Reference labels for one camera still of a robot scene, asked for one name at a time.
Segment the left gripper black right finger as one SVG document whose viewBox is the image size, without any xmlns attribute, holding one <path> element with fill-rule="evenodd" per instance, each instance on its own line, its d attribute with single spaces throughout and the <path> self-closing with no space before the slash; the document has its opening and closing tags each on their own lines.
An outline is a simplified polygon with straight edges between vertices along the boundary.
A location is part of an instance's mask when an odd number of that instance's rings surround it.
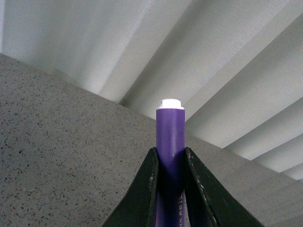
<svg viewBox="0 0 303 227">
<path fill-rule="evenodd" d="M 185 197 L 191 227 L 262 227 L 189 147 L 185 148 Z"/>
</svg>

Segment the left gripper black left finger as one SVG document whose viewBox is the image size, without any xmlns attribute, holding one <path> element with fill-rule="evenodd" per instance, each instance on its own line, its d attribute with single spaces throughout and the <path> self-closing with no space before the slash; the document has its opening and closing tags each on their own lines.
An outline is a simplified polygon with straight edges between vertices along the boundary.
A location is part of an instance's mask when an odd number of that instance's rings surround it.
<svg viewBox="0 0 303 227">
<path fill-rule="evenodd" d="M 154 227 L 157 213 L 159 161 L 151 148 L 125 196 L 107 218 L 104 227 Z"/>
</svg>

